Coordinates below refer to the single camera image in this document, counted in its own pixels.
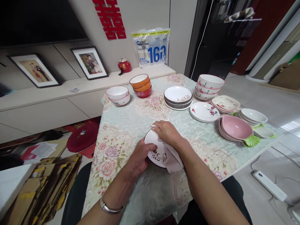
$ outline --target floral tablecloth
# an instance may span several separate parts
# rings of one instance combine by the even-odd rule
[[[240,142],[231,142],[220,136],[218,120],[202,123],[193,119],[189,110],[168,108],[163,102],[166,88],[183,86],[192,92],[195,89],[196,83],[182,74],[152,79],[151,83],[152,94],[147,98],[139,98],[128,86],[131,99],[125,106],[117,107],[104,96],[104,109],[82,215],[103,195],[127,162],[137,142],[157,120],[172,122],[220,181],[243,167],[273,140],[261,139],[257,146],[247,148]],[[281,135],[281,131],[271,125],[265,126],[274,130],[277,137]],[[192,199],[184,170],[171,175],[166,169],[152,163],[136,183],[120,224],[155,224]]]

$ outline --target pink cloth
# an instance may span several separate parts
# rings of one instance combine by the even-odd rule
[[[163,162],[163,164],[167,168],[168,172],[175,173],[180,171],[184,165],[177,151],[171,145],[166,144],[163,140],[158,139],[158,141],[162,142],[164,145],[167,159]]]

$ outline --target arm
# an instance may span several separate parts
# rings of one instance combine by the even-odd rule
[[[223,185],[195,153],[190,143],[166,121],[153,127],[160,139],[179,153],[187,173],[191,194],[209,225],[249,225]]]
[[[103,195],[103,201],[108,208],[118,210],[122,206],[126,206],[135,182],[148,166],[148,162],[145,160],[148,152],[156,149],[157,146],[154,144],[145,144],[144,138],[137,143],[127,163]],[[122,212],[115,215],[106,213],[101,209],[100,200],[98,200],[77,225],[117,225],[122,215]]]

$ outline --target television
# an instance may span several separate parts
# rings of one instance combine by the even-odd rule
[[[8,0],[0,18],[2,49],[88,40],[68,0]]]

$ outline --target bracelet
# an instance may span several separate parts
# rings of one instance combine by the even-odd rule
[[[122,212],[124,210],[124,206],[122,206],[120,209],[118,210],[113,210],[113,209],[110,209],[106,206],[106,203],[103,201],[102,197],[100,198],[100,206],[101,206],[101,209],[109,214],[118,214],[120,212]]]

